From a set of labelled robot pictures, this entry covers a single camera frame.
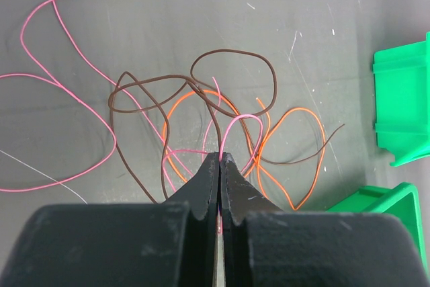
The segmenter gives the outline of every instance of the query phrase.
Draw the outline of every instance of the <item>green bin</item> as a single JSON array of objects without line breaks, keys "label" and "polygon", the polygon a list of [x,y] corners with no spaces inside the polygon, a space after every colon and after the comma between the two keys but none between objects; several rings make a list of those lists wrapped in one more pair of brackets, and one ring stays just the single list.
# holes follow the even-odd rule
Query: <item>green bin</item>
[{"label": "green bin", "polygon": [[401,183],[392,190],[376,186],[364,186],[350,197],[332,206],[328,211],[379,212],[398,217],[411,234],[424,268],[428,270],[418,190],[415,185]]},{"label": "green bin", "polygon": [[374,56],[375,131],[391,166],[430,155],[430,32],[427,40]]}]

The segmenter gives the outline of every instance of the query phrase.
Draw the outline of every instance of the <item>gray surface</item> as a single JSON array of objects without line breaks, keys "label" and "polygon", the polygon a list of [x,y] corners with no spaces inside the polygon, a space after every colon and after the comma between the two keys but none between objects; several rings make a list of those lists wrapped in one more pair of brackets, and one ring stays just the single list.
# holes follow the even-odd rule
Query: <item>gray surface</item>
[{"label": "gray surface", "polygon": [[[1,74],[14,71],[41,75],[19,45],[19,29],[29,12],[45,0],[0,0]],[[430,30],[430,0],[63,0],[60,12],[83,52],[96,66],[116,79],[124,70],[140,78],[166,73],[187,74],[193,59],[204,51],[238,48],[265,55],[277,70],[279,96],[272,120],[293,106],[314,110],[331,133],[346,123],[327,149],[318,185],[304,209],[322,210],[370,183],[393,187],[402,181],[418,185],[427,242],[430,242],[430,194],[425,174],[430,159],[391,168],[392,156],[376,147],[372,55],[376,50],[423,40]],[[30,23],[26,40],[34,54],[64,84],[108,116],[107,81],[79,58],[62,32],[52,8],[46,7]],[[221,89],[242,112],[266,104],[271,79],[254,58],[219,54],[202,61],[198,74],[216,76]],[[157,85],[159,95],[179,85]],[[149,100],[140,96],[143,104]],[[99,161],[111,148],[107,130],[90,113],[58,89],[31,79],[0,81],[0,149],[60,179]],[[202,122],[208,113],[197,99],[173,117],[171,146],[199,148]],[[131,107],[129,100],[119,99]],[[151,118],[162,125],[157,112]],[[118,139],[131,165],[145,178],[156,198],[161,145],[140,116],[118,116]],[[227,118],[221,118],[225,126]],[[305,156],[315,150],[316,128],[302,114],[288,119],[267,145],[272,159]],[[215,149],[212,133],[209,149]],[[228,140],[239,165],[247,150],[239,126]],[[183,161],[196,170],[200,157]],[[288,188],[295,201],[312,181],[315,161],[291,167],[268,167]],[[9,157],[0,155],[4,187],[48,183],[48,179]],[[148,202],[126,173],[118,155],[69,186],[88,202]],[[267,192],[282,208],[285,198],[271,185]],[[0,199],[0,265],[24,221],[45,204],[81,202],[62,187],[25,194],[2,194]]]}]

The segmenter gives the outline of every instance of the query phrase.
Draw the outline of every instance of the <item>orange cable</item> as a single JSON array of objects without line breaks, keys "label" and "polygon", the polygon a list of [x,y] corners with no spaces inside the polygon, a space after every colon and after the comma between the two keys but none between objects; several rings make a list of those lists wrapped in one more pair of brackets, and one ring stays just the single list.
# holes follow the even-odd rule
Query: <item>orange cable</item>
[{"label": "orange cable", "polygon": [[[218,92],[216,91],[212,91],[212,90],[203,90],[204,93],[209,93],[212,95],[216,95],[218,97]],[[184,94],[182,97],[180,97],[175,104],[173,105],[173,107],[170,109],[169,113],[167,114],[167,119],[170,119],[172,113],[176,110],[177,106],[183,101],[185,100],[187,97],[190,97],[192,95],[196,94],[194,91],[190,91],[186,94]],[[231,110],[233,110],[235,112],[235,114],[237,116],[240,115],[240,112],[231,104],[230,101],[228,101],[223,95],[221,95],[221,99],[223,100],[223,102],[225,102],[230,108]],[[263,104],[261,103],[260,99],[257,98],[257,101],[260,103],[260,105],[262,106]],[[267,127],[267,131],[265,134],[265,137],[267,136],[269,129],[270,129],[270,116],[269,114],[266,112],[267,115],[267,119],[268,119],[268,127]],[[166,139],[166,130],[167,130],[167,125],[166,122],[163,124],[163,140]],[[251,139],[249,138],[248,134],[245,133],[245,136],[247,137],[247,144],[248,144],[248,149],[250,151],[250,153],[252,154],[253,148],[252,148],[252,144],[251,144]],[[175,173],[186,183],[187,179],[181,174],[181,172],[178,170],[178,168],[176,167],[176,165],[174,164],[174,162],[172,161],[172,159],[170,157],[167,157],[167,160],[169,161],[170,166],[173,168],[173,170],[175,171]],[[252,164],[252,166],[248,169],[248,171],[246,172],[246,174],[244,175],[244,177],[247,177],[250,172],[252,172],[254,166],[255,166],[255,162]],[[263,170],[263,172],[265,172],[268,176],[271,176],[264,168],[263,166],[260,166],[261,170]]]},{"label": "orange cable", "polygon": [[[280,121],[278,121],[277,122],[277,124],[273,127],[273,129],[272,130],[270,130],[270,132],[269,132],[269,134],[268,134],[268,136],[263,140],[263,142],[262,142],[262,144],[261,144],[261,148],[260,148],[260,151],[259,151],[259,154],[258,154],[258,156],[257,156],[257,179],[258,179],[258,183],[259,183],[259,186],[260,186],[260,188],[261,188],[261,191],[262,191],[262,193],[263,193],[263,195],[267,198],[267,194],[265,193],[265,191],[264,191],[264,189],[263,189],[263,187],[262,187],[262,184],[261,184],[261,178],[260,178],[260,172],[259,172],[259,170],[260,170],[260,162],[261,162],[261,155],[263,154],[263,150],[264,150],[264,146],[266,145],[266,143],[267,143],[267,141],[269,140],[269,138],[271,137],[271,135],[277,130],[277,128],[281,125],[281,123],[284,121],[284,119],[287,117],[287,116],[289,116],[292,112],[295,112],[295,111],[305,111],[305,112],[308,112],[309,114],[311,114],[314,118],[315,118],[315,120],[318,122],[318,125],[319,125],[319,127],[320,127],[320,130],[321,130],[321,134],[322,134],[322,141],[323,142],[325,142],[325,132],[324,132],[324,128],[323,128],[323,126],[322,126],[322,124],[321,124],[321,121],[318,119],[318,117],[316,116],[316,114],[313,112],[313,111],[311,111],[311,110],[309,110],[309,109],[307,109],[307,108],[302,108],[302,107],[298,107],[298,108],[293,108],[293,109],[291,109],[291,110],[288,110],[283,116],[282,116],[282,118],[281,118],[281,120]],[[316,182],[317,182],[317,180],[318,180],[318,175],[319,175],[319,172],[320,172],[320,168],[321,168],[321,164],[322,164],[322,161],[323,161],[323,158],[324,158],[324,153],[325,153],[325,147],[324,148],[322,148],[322,150],[321,150],[321,157],[320,157],[320,159],[318,160],[318,164],[317,164],[317,166],[316,166],[316,171],[315,171],[315,176],[314,176],[314,180],[313,180],[313,182],[312,182],[312,185],[311,185],[311,187],[310,187],[310,189],[309,189],[309,191],[308,191],[308,193],[305,195],[305,197],[301,200],[301,202],[297,205],[297,206],[295,206],[294,204],[293,204],[293,202],[292,202],[292,200],[291,200],[291,197],[290,197],[290,195],[287,193],[287,191],[285,190],[285,188],[273,177],[273,176],[271,176],[270,174],[268,174],[268,173],[266,173],[266,175],[267,176],[269,176],[270,177],[270,179],[281,189],[281,191],[284,193],[284,195],[286,196],[286,198],[287,198],[287,200],[288,200],[288,203],[290,204],[290,206],[291,206],[291,208],[292,208],[292,210],[294,210],[294,211],[297,211],[299,208],[301,208],[302,206],[303,206],[303,204],[309,199],[309,197],[310,197],[310,195],[313,193],[313,191],[314,191],[314,188],[315,188],[315,185],[316,185]]]},{"label": "orange cable", "polygon": [[[218,96],[218,92],[216,91],[212,91],[212,90],[204,90],[205,93],[209,93],[212,95],[216,95]],[[167,118],[170,119],[172,113],[176,110],[177,106],[187,97],[190,97],[191,95],[196,94],[194,91],[190,91],[189,93],[186,93],[185,95],[183,95],[182,97],[180,97],[175,104],[173,105],[173,107],[170,109],[169,113],[167,114]],[[221,99],[223,100],[223,102],[225,102],[234,112],[235,114],[238,116],[240,113],[239,111],[223,96],[221,95]],[[257,101],[259,102],[260,106],[265,109],[265,106],[263,105],[263,103],[261,102],[261,100],[259,98],[257,98]],[[259,147],[258,153],[255,155],[254,159],[254,163],[252,164],[252,166],[250,166],[250,168],[247,170],[246,174],[244,175],[244,177],[247,177],[253,170],[253,168],[255,166],[257,166],[257,180],[258,180],[258,184],[261,190],[261,193],[263,193],[263,195],[269,199],[267,197],[267,194],[263,188],[263,184],[261,182],[261,176],[260,176],[260,169],[275,183],[275,185],[284,193],[285,197],[287,198],[288,203],[290,204],[292,210],[298,210],[299,208],[301,208],[303,206],[303,204],[309,199],[310,195],[313,193],[313,190],[316,186],[316,182],[318,180],[318,176],[319,176],[319,172],[320,172],[320,167],[324,158],[324,154],[325,154],[325,147],[322,148],[321,150],[321,156],[320,159],[318,160],[318,164],[316,166],[316,172],[315,172],[315,176],[314,176],[314,180],[312,182],[312,185],[308,191],[308,193],[305,195],[305,197],[301,200],[301,202],[295,206],[291,200],[290,195],[288,194],[288,192],[285,190],[285,188],[282,186],[282,184],[276,180],[276,178],[274,178],[266,169],[264,169],[264,167],[260,164],[261,162],[261,156],[263,154],[263,150],[265,145],[267,144],[267,141],[270,139],[271,135],[278,129],[278,127],[281,125],[281,123],[285,120],[285,118],[287,116],[289,116],[292,112],[295,111],[305,111],[308,112],[309,114],[311,114],[315,120],[318,122],[318,125],[320,127],[321,130],[321,134],[322,134],[322,141],[325,142],[325,132],[324,132],[324,128],[319,120],[319,118],[316,116],[316,114],[314,112],[312,112],[311,110],[307,109],[307,108],[302,108],[302,107],[297,107],[297,108],[293,108],[291,110],[288,110],[283,116],[282,118],[277,122],[277,124],[273,127],[273,129],[270,130],[270,126],[271,126],[271,119],[270,119],[270,115],[268,112],[266,112],[266,116],[267,116],[267,130],[265,133],[265,136],[263,137],[261,146]],[[165,139],[166,136],[166,129],[167,129],[167,125],[166,123],[163,124],[163,139]],[[248,134],[246,134],[247,137],[247,144],[248,144],[248,148],[250,151],[252,151],[252,144],[251,144],[251,139],[249,138]],[[170,157],[167,158],[169,160],[169,164],[172,166],[173,170],[176,172],[176,174],[186,183],[187,180],[186,178],[180,173],[180,171],[178,170],[178,168],[176,168],[174,162],[172,161],[172,159]]]}]

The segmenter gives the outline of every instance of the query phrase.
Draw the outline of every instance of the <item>pink wire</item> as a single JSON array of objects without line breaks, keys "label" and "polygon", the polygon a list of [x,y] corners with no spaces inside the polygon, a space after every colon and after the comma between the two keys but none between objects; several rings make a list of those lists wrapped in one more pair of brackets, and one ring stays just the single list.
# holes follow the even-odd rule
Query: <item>pink wire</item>
[{"label": "pink wire", "polygon": [[[103,78],[105,78],[106,80],[108,80],[110,83],[112,83],[113,85],[116,85],[116,83],[111,80],[107,75],[105,75],[103,72],[101,72],[93,63],[91,63],[89,61],[89,59],[82,53],[81,49],[77,46],[74,38],[72,37],[71,33],[69,32],[69,30],[67,29],[65,23],[63,22],[60,12],[58,11],[58,8],[56,6],[55,0],[49,0],[46,1],[45,3],[40,5],[40,8],[42,8],[43,6],[45,6],[46,4],[52,2],[52,6],[54,7],[55,10],[55,14],[58,18],[58,21],[60,22],[64,32],[66,33],[66,35],[69,37],[69,40],[71,41],[73,47],[75,47],[75,50],[78,52],[78,54],[81,56],[81,58],[97,73],[99,73]],[[38,11],[38,8],[35,8],[34,12],[32,12],[32,14],[30,14],[31,16],[35,14],[35,12]],[[128,91],[124,91],[128,97],[136,104],[136,106],[138,107],[138,109],[142,109],[142,107],[140,106],[140,104],[137,102],[137,100],[128,92]],[[149,117],[147,116],[147,114],[145,112],[142,112],[143,116],[145,117],[146,121],[148,121],[148,123],[150,124],[150,126],[153,128],[153,130],[155,131],[155,133],[157,134],[157,136],[160,138],[160,140],[162,141],[162,143],[164,144],[164,139],[161,136],[161,134],[159,133],[159,131],[157,130],[157,128],[155,127],[155,125],[151,122],[151,120],[149,119]],[[193,175],[192,172],[182,163],[182,161],[180,161],[178,159],[178,157],[176,155],[173,155],[176,160],[179,162],[179,164],[190,174]]]},{"label": "pink wire", "polygon": [[[68,181],[71,181],[72,179],[76,179],[78,177],[81,177],[87,173],[89,173],[90,171],[93,171],[95,168],[99,167],[101,164],[103,164],[104,162],[106,162],[114,153],[115,151],[115,145],[116,145],[116,136],[114,134],[114,132],[112,131],[112,129],[109,127],[108,123],[93,109],[91,108],[88,104],[86,104],[84,101],[82,101],[81,99],[79,99],[71,90],[67,89],[64,85],[62,85],[49,71],[47,68],[45,68],[42,63],[40,63],[33,55],[32,53],[28,50],[25,42],[24,42],[24,32],[26,30],[26,27],[28,25],[28,23],[30,22],[31,18],[34,16],[34,14],[42,7],[44,7],[45,5],[47,5],[48,3],[53,2],[54,3],[54,7],[56,9],[56,5],[55,5],[55,0],[48,0],[43,2],[42,4],[40,4],[39,6],[37,6],[32,12],[31,14],[27,17],[26,21],[24,22],[24,25],[22,26],[21,29],[21,34],[19,36],[19,39],[21,40],[21,45],[23,47],[23,49],[25,50],[25,52],[28,54],[28,56],[52,79],[52,81],[47,80],[43,77],[39,77],[36,75],[31,75],[31,74],[27,74],[27,73],[11,73],[11,74],[6,74],[6,75],[0,75],[0,79],[6,78],[6,77],[32,77],[34,79],[38,79],[41,80],[43,82],[47,82],[51,85],[55,85],[59,88],[61,88],[63,91],[65,91],[66,93],[68,93],[73,99],[75,99],[77,102],[79,102],[80,104],[82,104],[84,107],[86,107],[91,113],[93,113],[102,123],[103,125],[109,130],[109,132],[112,135],[112,138],[114,140],[114,145],[112,147],[112,150],[107,154],[106,157],[104,157],[101,161],[99,161],[98,163],[96,163],[95,165],[93,165],[92,167],[86,169],[83,172],[80,172],[72,177],[60,180],[58,182],[55,183],[50,183],[50,184],[46,184],[46,185],[42,185],[42,186],[36,186],[33,188],[24,188],[24,189],[6,189],[6,188],[0,188],[0,192],[9,192],[9,193],[16,193],[16,192],[29,192],[29,191],[34,191],[34,190],[41,190],[44,188],[49,188],[51,186],[56,186],[56,185],[60,185],[63,183],[66,183]],[[73,40],[73,38],[71,37],[69,31],[66,29],[64,23],[61,20],[61,16],[58,12],[58,10],[56,9],[56,13],[57,13],[57,17],[60,20],[64,31],[68,34],[69,39],[71,39],[73,45],[75,46],[75,48],[77,49],[78,53],[84,58],[84,60],[91,66],[93,67],[93,69],[95,69],[100,75],[102,75],[105,79],[107,79],[108,81],[110,81],[111,83],[113,83],[115,85],[115,83],[109,79],[106,75],[104,75],[101,71],[99,71],[98,69],[96,69],[94,67],[94,65],[92,65],[83,55],[83,53],[79,50],[79,48],[77,47],[75,41]],[[128,95],[133,99],[133,101],[137,103],[137,101],[128,93]],[[155,126],[152,124],[152,122],[147,118],[146,114],[144,113],[146,119],[149,121],[149,123],[151,124],[151,126],[154,128],[154,130],[156,131],[156,133],[159,135],[159,138],[161,140],[163,140],[163,137],[161,137],[161,135],[157,132],[157,129],[155,128]],[[185,170],[187,170],[189,173],[191,173],[191,171],[185,167],[185,165],[177,158],[177,160],[179,161],[179,163],[184,167]]]},{"label": "pink wire", "polygon": [[260,123],[260,134],[258,136],[258,140],[257,140],[257,144],[255,145],[253,154],[251,155],[251,158],[249,159],[248,163],[245,165],[245,167],[241,170],[241,173],[243,173],[243,171],[248,168],[248,166],[251,164],[255,153],[257,152],[257,148],[260,145],[260,141],[261,141],[261,137],[263,136],[263,123],[261,122],[260,119],[258,119],[256,116],[254,116],[253,114],[241,114],[240,116],[237,116],[236,118],[234,118],[233,120],[231,120],[230,124],[228,125],[227,129],[226,129],[226,133],[224,134],[224,138],[222,139],[221,142],[221,147],[220,147],[220,161],[222,159],[222,153],[224,151],[224,146],[226,144],[226,139],[228,136],[228,133],[230,132],[231,127],[233,126],[233,124],[239,120],[239,119],[243,119],[243,118],[252,118],[252,119],[256,119],[256,121],[258,121]]},{"label": "pink wire", "polygon": [[[216,90],[218,92],[218,107],[221,105],[221,91],[220,91],[220,87],[218,86],[218,83],[216,82],[215,78],[212,77],[212,80],[214,80],[215,86],[216,86]],[[206,129],[206,132],[204,134],[204,138],[203,138],[203,145],[202,145],[202,150],[204,151],[204,147],[206,146],[206,139],[208,137],[208,133],[209,133],[209,129],[211,127],[211,125],[214,123],[213,119],[210,119],[209,121],[209,125],[208,128]]]},{"label": "pink wire", "polygon": [[175,153],[198,153],[198,154],[203,154],[203,155],[207,155],[208,153],[205,151],[197,151],[195,149],[176,149],[174,151],[171,151],[170,153],[166,154],[163,158],[163,172],[165,177],[167,178],[167,181],[169,182],[170,186],[172,187],[172,190],[174,192],[176,192],[176,188],[173,185],[173,182],[170,180],[169,174],[166,171],[166,167],[164,166],[166,159],[169,158],[170,155],[173,155]]},{"label": "pink wire", "polygon": [[[248,163],[247,163],[247,164],[245,165],[245,167],[241,170],[241,173],[243,173],[243,172],[244,172],[244,170],[246,170],[246,169],[248,168],[248,166],[251,164],[251,161],[253,160],[253,158],[254,158],[254,156],[255,156],[255,153],[257,152],[258,146],[260,145],[261,138],[262,138],[262,136],[263,136],[263,123],[261,122],[261,120],[260,120],[260,119],[258,119],[258,118],[257,118],[256,116],[254,116],[253,114],[241,114],[240,116],[237,116],[236,118],[234,118],[233,120],[231,120],[230,124],[228,125],[228,127],[227,127],[227,129],[226,129],[226,132],[225,132],[225,134],[224,134],[224,137],[222,138],[221,147],[220,147],[220,161],[221,161],[221,159],[222,159],[222,152],[223,152],[223,150],[224,150],[224,146],[225,146],[225,143],[226,143],[226,139],[227,139],[228,133],[230,132],[231,127],[233,126],[233,124],[234,124],[237,120],[239,120],[239,119],[243,119],[243,118],[253,118],[253,119],[256,119],[256,121],[258,121],[258,122],[259,122],[259,124],[260,124],[260,133],[259,133],[259,136],[258,136],[257,144],[255,145],[255,148],[254,148],[253,154],[251,155],[251,158],[249,159]],[[164,156],[163,161],[162,161],[163,173],[164,173],[165,177],[167,178],[167,181],[169,182],[169,184],[170,184],[170,186],[172,187],[172,190],[173,190],[174,192],[176,192],[176,188],[175,188],[175,186],[173,185],[173,182],[171,181],[171,179],[170,179],[170,177],[169,177],[169,174],[168,174],[168,173],[167,173],[167,171],[166,171],[166,168],[165,168],[165,162],[166,162],[167,158],[169,158],[169,156],[170,156],[170,155],[175,154],[175,153],[197,153],[197,154],[207,155],[207,154],[208,154],[208,152],[205,152],[205,151],[198,151],[198,150],[195,150],[195,149],[177,149],[177,150],[171,151],[170,153],[168,153],[168,154],[166,154],[166,155]]]}]

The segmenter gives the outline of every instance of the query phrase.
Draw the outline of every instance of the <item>brown cable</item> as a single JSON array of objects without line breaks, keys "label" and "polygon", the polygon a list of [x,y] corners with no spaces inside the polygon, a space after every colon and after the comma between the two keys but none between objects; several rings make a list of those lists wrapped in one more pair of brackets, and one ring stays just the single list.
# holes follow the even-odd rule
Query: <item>brown cable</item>
[{"label": "brown cable", "polygon": [[[190,75],[191,75],[191,77],[186,77],[186,76],[184,76],[184,75],[164,75],[164,76],[161,76],[161,77],[153,77],[153,78],[150,78],[150,79],[146,79],[146,80],[142,80],[142,81],[139,81],[133,74],[131,74],[131,73],[129,73],[129,72],[124,72],[122,75],[121,75],[121,77],[120,77],[120,79],[118,80],[118,82],[117,82],[117,85],[116,85],[116,87],[115,87],[115,89],[114,89],[114,91],[111,93],[111,95],[109,96],[109,99],[108,99],[108,106],[109,106],[109,108],[110,108],[110,119],[111,119],[111,125],[112,125],[112,130],[114,129],[114,117],[113,117],[113,115],[114,115],[114,112],[118,112],[118,113],[123,113],[123,114],[130,114],[130,113],[136,113],[136,112],[144,112],[144,111],[148,111],[148,110],[151,110],[151,109],[154,109],[154,108],[157,108],[157,109],[159,109],[160,110],[160,112],[162,113],[162,115],[163,115],[163,118],[165,119],[165,122],[166,122],[166,125],[167,125],[167,133],[166,133],[166,140],[165,140],[165,143],[164,143],[164,145],[163,145],[163,152],[162,152],[162,157],[161,157],[161,160],[163,160],[164,159],[164,156],[165,156],[165,152],[166,152],[166,150],[167,150],[167,145],[168,145],[168,142],[169,142],[169,135],[170,135],[170,123],[169,123],[169,121],[168,121],[168,118],[167,118],[167,115],[166,115],[166,113],[165,113],[165,111],[164,111],[164,109],[161,107],[163,104],[165,104],[165,103],[167,103],[167,102],[169,102],[169,101],[171,101],[176,95],[178,95],[184,88],[185,88],[185,86],[186,85],[188,85],[200,98],[202,98],[204,101],[205,101],[205,104],[206,104],[206,106],[207,106],[207,108],[208,108],[208,110],[209,110],[209,113],[210,113],[210,115],[211,115],[211,118],[212,118],[212,120],[214,121],[214,124],[215,124],[215,128],[216,128],[216,133],[217,133],[217,137],[218,137],[218,146],[220,145],[220,143],[221,143],[221,132],[220,132],[220,127],[219,127],[219,124],[218,124],[218,122],[217,122],[217,120],[216,120],[216,118],[215,118],[215,116],[214,116],[214,113],[213,113],[213,110],[212,110],[212,108],[214,108],[214,109],[216,109],[216,110],[218,110],[221,114],[224,114],[225,116],[230,116],[231,118],[234,118],[234,117],[236,117],[237,115],[236,114],[232,114],[232,113],[230,113],[230,112],[228,112],[228,111],[226,111],[226,110],[224,110],[224,109],[222,109],[222,108],[220,108],[220,107],[218,107],[214,102],[212,102],[207,96],[206,96],[206,94],[202,91],[202,89],[199,87],[199,84],[200,85],[204,85],[204,86],[206,86],[206,87],[208,87],[208,88],[210,88],[210,89],[212,89],[212,90],[214,90],[214,91],[216,91],[216,88],[215,87],[213,87],[213,86],[211,86],[211,85],[209,85],[209,84],[207,84],[207,83],[205,83],[205,82],[203,82],[203,81],[201,81],[201,80],[199,80],[199,79],[197,79],[195,76],[194,76],[194,68],[195,68],[195,66],[196,66],[196,64],[199,62],[199,60],[201,60],[202,58],[204,58],[205,56],[208,56],[208,55],[211,55],[211,54],[215,54],[215,53],[218,53],[218,52],[231,52],[231,53],[237,53],[237,54],[244,54],[244,55],[249,55],[249,56],[254,56],[254,57],[257,57],[257,58],[260,58],[261,60],[263,60],[266,64],[267,64],[267,66],[269,67],[269,69],[270,69],[270,71],[271,71],[271,73],[272,73],[272,77],[273,77],[273,96],[272,96],[272,100],[271,100],[271,103],[265,108],[265,109],[263,109],[263,110],[261,110],[260,112],[257,112],[257,113],[254,113],[254,116],[261,116],[262,114],[264,114],[264,113],[266,113],[266,112],[268,112],[272,107],[273,107],[273,105],[274,105],[274,103],[275,103],[275,101],[276,101],[276,97],[277,97],[277,79],[276,79],[276,73],[275,73],[275,70],[274,70],[274,68],[273,68],[273,66],[272,66],[272,64],[264,57],[264,56],[261,56],[261,55],[259,55],[259,54],[255,54],[255,53],[252,53],[252,52],[246,52],[246,51],[242,51],[242,50],[230,50],[230,49],[219,49],[219,50],[212,50],[212,51],[210,51],[210,52],[206,52],[206,53],[203,53],[202,55],[200,55],[199,57],[197,57],[197,59],[195,59],[195,61],[193,62],[193,64],[192,64],[192,66],[191,66],[191,69],[190,69]],[[127,84],[125,84],[125,85],[122,85],[122,86],[120,86],[120,81],[123,79],[123,77],[125,76],[125,75],[128,75],[128,76],[130,76],[133,80],[134,80],[134,82],[132,82],[132,83],[127,83]],[[173,94],[173,95],[171,95],[170,97],[168,97],[167,99],[165,99],[165,100],[163,100],[162,102],[158,102],[150,93],[149,93],[149,91],[148,90],[146,90],[144,87],[143,87],[143,85],[144,84],[147,84],[147,83],[152,83],[152,82],[156,82],[156,81],[161,81],[161,80],[164,80],[164,79],[183,79],[185,82],[184,82],[184,84]],[[123,90],[125,90],[125,89],[127,89],[127,88],[129,88],[129,87],[133,87],[133,86],[135,86],[135,85],[137,85],[137,86],[139,86],[149,97],[150,97],[150,99],[151,99],[151,101],[153,101],[153,103],[154,103],[154,105],[153,106],[149,106],[149,107],[146,107],[146,108],[142,108],[142,109],[135,109],[135,110],[120,110],[120,109],[117,109],[117,108],[115,108],[115,106],[114,106],[114,102],[115,102],[115,97],[116,97],[116,94],[118,93],[118,92],[120,92],[120,91],[123,91]],[[225,94],[223,94],[223,93],[221,93],[221,95],[237,110],[237,111],[239,111],[237,108],[236,108],[236,106],[233,104],[233,102],[228,98],[228,97],[226,97],[225,96]],[[240,122],[241,122],[241,126],[242,126],[242,128],[243,128],[243,131],[244,131],[244,133],[245,133],[245,136],[247,137],[247,140],[249,141],[249,145],[248,145],[248,148],[249,148],[249,152],[250,153],[252,153],[252,150],[255,148],[255,144],[254,144],[254,142],[252,141],[252,138],[251,138],[251,135],[250,135],[250,133],[249,133],[249,129],[248,129],[248,127],[247,127],[247,125],[245,124],[245,121],[244,120],[240,120]],[[271,164],[273,164],[273,165],[292,165],[292,164],[296,164],[296,163],[300,163],[300,162],[303,162],[303,161],[306,161],[306,160],[308,160],[308,159],[310,159],[310,158],[313,158],[314,156],[317,156],[324,148],[325,148],[325,146],[327,145],[327,143],[331,140],[331,138],[333,137],[333,135],[342,127],[342,126],[344,126],[344,125],[341,125],[340,127],[338,127],[338,129],[336,129],[333,133],[332,133],[332,135],[330,135],[330,137],[329,137],[329,139],[327,140],[327,141],[325,141],[324,142],[324,144],[323,144],[323,146],[317,151],[317,152],[315,152],[314,154],[312,154],[311,156],[308,156],[308,157],[306,157],[306,158],[303,158],[303,159],[301,159],[301,160],[299,160],[299,161],[293,161],[293,162],[273,162],[273,161],[270,161],[270,160],[267,160],[267,159],[265,159],[265,158],[263,158],[262,156],[260,156],[259,158],[261,159],[261,160],[263,160],[263,161],[265,161],[265,162],[267,162],[267,163],[271,163]],[[121,150],[120,150],[120,148],[119,148],[119,144],[117,143],[117,149],[118,149],[118,152],[119,152],[119,154],[120,154],[120,157],[121,157],[121,160],[122,160],[122,162],[124,163],[124,165],[126,166],[126,168],[127,168],[127,170],[129,171],[129,173],[132,175],[132,177],[134,178],[134,180],[137,182],[137,184],[144,190],[144,192],[145,192],[145,194],[147,194],[147,196],[151,199],[151,201],[153,201],[153,202],[155,202],[155,199],[149,194],[149,192],[148,192],[148,190],[143,186],[143,184],[142,184],[142,182],[137,178],[137,176],[132,172],[132,170],[131,170],[131,168],[130,168],[130,166],[128,165],[128,163],[127,163],[127,161],[125,160],[125,158],[124,158],[124,156],[123,156],[123,154],[122,154],[122,152],[121,152]],[[161,167],[161,184],[162,184],[162,189],[163,189],[163,194],[164,194],[164,196],[165,196],[165,198],[168,198],[168,196],[167,196],[167,192],[166,192],[166,189],[165,189],[165,180],[164,180],[164,173],[163,173],[163,167]]]},{"label": "brown cable", "polygon": [[[130,76],[134,80],[134,82],[133,83],[128,83],[128,84],[126,84],[124,86],[120,86],[120,81],[123,79],[123,77],[125,75]],[[166,77],[166,79],[177,79],[177,78],[178,78],[177,75],[167,75],[167,77]],[[134,85],[139,86],[139,88],[141,88],[145,92],[145,94],[151,99],[152,102],[154,102],[155,106],[160,110],[160,112],[162,113],[163,118],[164,118],[164,120],[166,122],[166,125],[167,125],[166,140],[165,140],[165,143],[163,145],[163,152],[162,152],[162,155],[161,155],[161,160],[163,160],[164,156],[165,156],[165,153],[166,153],[166,150],[167,150],[167,145],[169,144],[170,123],[169,123],[169,119],[167,118],[167,115],[166,115],[164,109],[161,107],[160,103],[151,95],[151,93],[148,90],[146,90],[144,88],[143,84],[145,84],[145,83],[149,83],[149,82],[139,81],[132,73],[129,73],[129,72],[122,73],[120,79],[117,82],[117,85],[115,86],[115,90],[111,93],[111,95],[109,96],[109,99],[108,99],[108,106],[110,108],[111,125],[112,125],[112,127],[114,125],[114,117],[113,117],[113,113],[114,112],[120,112],[120,113],[123,113],[123,114],[131,114],[131,113],[135,113],[135,112],[144,111],[144,109],[138,110],[138,111],[135,111],[135,110],[119,110],[119,109],[116,109],[114,107],[115,97],[116,97],[116,94],[118,92],[120,92],[123,89],[126,89],[129,86],[134,86]],[[197,83],[194,82],[194,80],[192,80],[191,78],[185,78],[185,84],[189,85],[198,95],[203,94],[203,96],[206,97],[206,95],[200,89],[200,87],[197,85]],[[208,107],[209,113],[210,113],[210,115],[212,117],[212,120],[214,121],[214,125],[215,125],[216,132],[217,132],[217,135],[218,135],[218,142],[221,142],[221,130],[220,130],[220,126],[218,124],[218,121],[215,118],[214,112],[212,111],[210,105],[208,104],[208,102],[206,100],[205,100],[205,102],[206,102],[206,105]],[[134,180],[144,190],[145,194],[147,194],[147,196],[151,199],[151,201],[155,202],[153,200],[152,196],[150,194],[148,194],[147,189],[144,188],[142,182],[136,177],[136,174],[134,174],[134,172],[132,172],[132,171],[130,172],[131,168],[130,168],[129,164],[127,163],[127,161],[125,160],[124,155],[122,154],[122,152],[121,152],[120,149],[118,149],[118,152],[120,154],[122,162],[126,166],[126,168],[129,171],[129,173],[132,175],[132,177],[134,178]],[[166,187],[165,187],[165,178],[164,178],[163,166],[161,166],[161,187],[163,189],[163,195],[167,199],[168,195],[167,195],[167,191],[166,191]]]}]

